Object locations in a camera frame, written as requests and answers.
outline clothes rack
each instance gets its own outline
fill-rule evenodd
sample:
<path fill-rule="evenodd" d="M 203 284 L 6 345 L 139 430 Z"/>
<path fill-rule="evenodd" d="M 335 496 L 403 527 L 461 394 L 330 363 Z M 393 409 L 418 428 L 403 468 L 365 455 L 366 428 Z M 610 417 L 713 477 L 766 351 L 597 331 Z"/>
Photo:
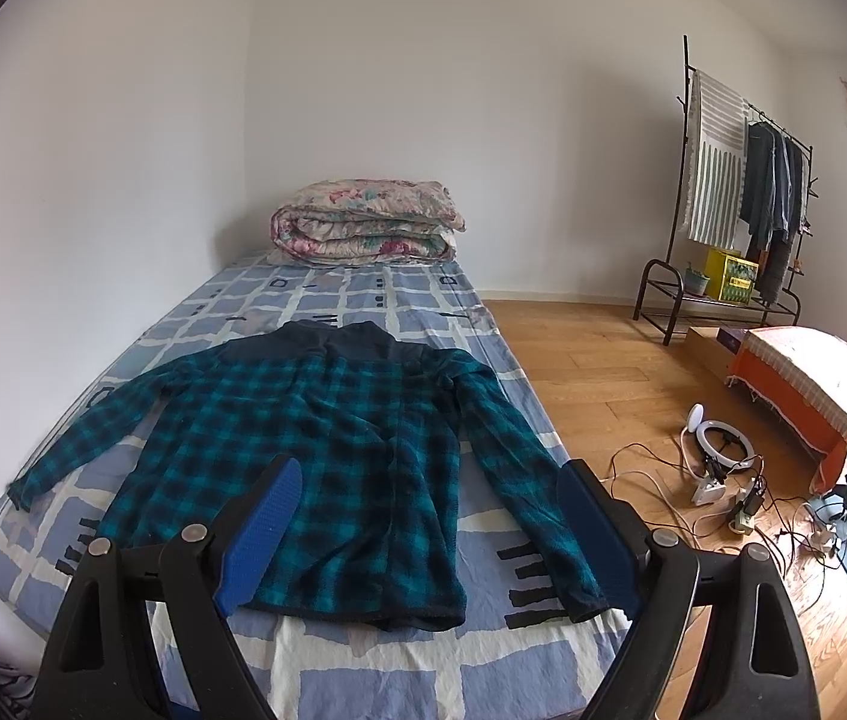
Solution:
<path fill-rule="evenodd" d="M 636 294 L 636 304 L 633 306 L 633 320 L 638 322 L 638 320 L 642 317 L 643 319 L 646 319 L 647 322 L 650 322 L 653 327 L 656 327 L 657 330 L 660 330 L 663 334 L 664 346 L 669 346 L 671 338 L 675 335 L 682 335 L 686 333 L 686 329 L 678 329 L 677 327 L 678 319 L 681 317 L 692 317 L 694 322 L 720 322 L 721 324 L 734 324 L 743 327 L 766 327 L 769 317 L 773 316 L 787 317 L 790 324 L 797 324 L 800 320 L 801 303 L 799 296 L 794 293 L 793 282 L 797 276 L 804 275 L 803 271 L 799 268 L 800 252 L 804 245 L 804 236 L 813 237 L 813 233 L 809 231 L 809 224 L 806 226 L 801 224 L 800 229 L 797 231 L 799 238 L 794 250 L 793 259 L 787 264 L 788 276 L 786 283 L 781 290 L 781 292 L 789 298 L 788 302 L 792 301 L 792 305 L 782 303 L 780 300 L 769 302 L 763 301 L 760 298 L 751 298 L 747 305 L 738 305 L 735 303 L 715 300 L 713 298 L 707 298 L 703 295 L 692 295 L 692 293 L 687 293 L 686 290 L 684 290 L 684 276 L 681 274 L 679 269 L 673 266 L 671 259 L 673 257 L 673 245 L 677 237 L 677 227 L 680 221 L 681 201 L 683 200 L 684 172 L 686 172 L 687 127 L 689 126 L 690 113 L 690 79 L 691 74 L 695 73 L 696 70 L 697 69 L 690 64 L 689 41 L 687 41 L 687 37 L 684 35 L 684 98 L 682 100 L 677 98 L 677 100 L 681 103 L 681 106 L 684 108 L 684 140 L 681 145 L 680 178 L 677 183 L 677 199 L 674 202 L 673 221 L 670 224 L 670 241 L 666 247 L 665 259 L 660 260 L 659 258 L 654 258 L 647 261 L 646 266 L 644 266 L 643 274 L 641 276 L 641 288 Z M 770 124 L 771 127 L 775 127 L 775 129 L 780 130 L 783 135 L 790 138 L 797 148 L 806 153 L 807 172 L 811 176 L 809 178 L 809 195 L 811 197 L 816 197 L 817 194 L 813 190 L 813 182 L 816 178 L 812 177 L 813 146 L 808 146 L 800 139 L 791 135 L 784 127 L 777 124 L 777 122 L 775 122 L 761 109 L 757 108 L 756 105 L 753 105 L 753 103 L 747 103 L 747 105 L 753 114 L 756 115 L 756 119 L 758 121 L 767 122 L 767 124 Z M 655 268 L 669 271 L 670 274 L 673 275 L 675 281 L 662 281 L 658 278 L 651 278 L 650 274 Z M 672 301 L 672 306 L 669 311 L 648 311 L 644 309 L 643 299 L 646 295 L 648 286 L 653 287 L 657 292 L 662 293 L 662 295 L 666 295 L 666 297 Z M 727 307 L 732 308 L 735 312 L 739 313 L 718 314 L 718 316 L 715 316 L 714 314 L 686 314 L 683 313 L 684 304 L 703 304 L 708 306 Z M 748 317 L 747 314 L 759 314 L 759 316 L 754 316 L 751 319 L 751 317 Z M 660 322 L 657 322 L 657 319 L 666 319 L 666 325 L 664 326 L 663 324 L 660 324 Z"/>

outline shirt sleeve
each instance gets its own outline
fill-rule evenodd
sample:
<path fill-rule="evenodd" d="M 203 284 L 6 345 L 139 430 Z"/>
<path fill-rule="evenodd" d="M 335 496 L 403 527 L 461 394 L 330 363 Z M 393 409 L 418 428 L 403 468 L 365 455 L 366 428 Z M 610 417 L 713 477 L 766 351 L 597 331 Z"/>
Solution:
<path fill-rule="evenodd" d="M 7 487 L 7 497 L 17 509 L 28 512 L 33 500 L 51 490 L 60 479 L 127 436 L 158 397 L 172 394 L 185 384 L 193 368 L 193 362 L 179 358 L 110 392 L 71 424 L 26 473 Z"/>
<path fill-rule="evenodd" d="M 444 372 L 452 381 L 460 426 L 489 485 L 540 551 L 571 621 L 601 613 L 607 600 L 556 499 L 559 466 L 489 367 L 460 349 L 449 357 Z"/>

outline blue gripper pad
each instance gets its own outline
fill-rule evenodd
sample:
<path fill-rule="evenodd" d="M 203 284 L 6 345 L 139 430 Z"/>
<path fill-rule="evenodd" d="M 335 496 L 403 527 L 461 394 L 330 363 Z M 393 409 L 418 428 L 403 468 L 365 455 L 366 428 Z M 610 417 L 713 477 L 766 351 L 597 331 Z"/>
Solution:
<path fill-rule="evenodd" d="M 220 585 L 213 600 L 224 617 L 252 599 L 300 504 L 302 491 L 300 462 L 290 458 L 220 562 Z"/>
<path fill-rule="evenodd" d="M 559 470 L 556 499 L 607 603 L 636 620 L 643 602 L 636 589 L 633 553 L 569 463 Z"/>

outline silver screw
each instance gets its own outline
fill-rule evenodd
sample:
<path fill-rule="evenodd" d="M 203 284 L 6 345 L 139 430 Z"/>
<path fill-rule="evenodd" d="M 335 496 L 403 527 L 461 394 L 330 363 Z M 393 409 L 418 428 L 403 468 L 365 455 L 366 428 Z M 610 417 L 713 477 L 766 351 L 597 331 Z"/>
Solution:
<path fill-rule="evenodd" d="M 660 547 L 675 547 L 680 543 L 677 534 L 667 528 L 657 528 L 654 531 L 654 542 Z"/>
<path fill-rule="evenodd" d="M 183 541 L 191 544 L 196 543 L 196 541 L 203 541 L 206 538 L 206 526 L 201 522 L 194 522 L 187 525 L 180 536 L 182 536 Z"/>
<path fill-rule="evenodd" d="M 94 538 L 93 541 L 90 542 L 90 546 L 86 548 L 86 551 L 89 552 L 93 557 L 100 557 L 100 555 L 105 555 L 110 551 L 110 539 L 103 538 Z"/>
<path fill-rule="evenodd" d="M 763 544 L 747 544 L 747 554 L 753 560 L 770 560 L 770 550 Z"/>

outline orange cloth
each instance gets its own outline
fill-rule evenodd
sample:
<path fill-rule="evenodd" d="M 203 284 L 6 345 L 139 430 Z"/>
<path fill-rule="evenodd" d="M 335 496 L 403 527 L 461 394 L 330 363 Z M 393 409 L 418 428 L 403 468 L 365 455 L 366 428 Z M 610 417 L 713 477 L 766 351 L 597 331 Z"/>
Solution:
<path fill-rule="evenodd" d="M 847 460 L 847 440 L 804 400 L 792 384 L 748 349 L 741 348 L 737 352 L 729 367 L 729 375 L 744 382 L 768 401 L 807 446 L 823 455 L 810 483 L 811 490 L 825 493 L 833 488 Z"/>

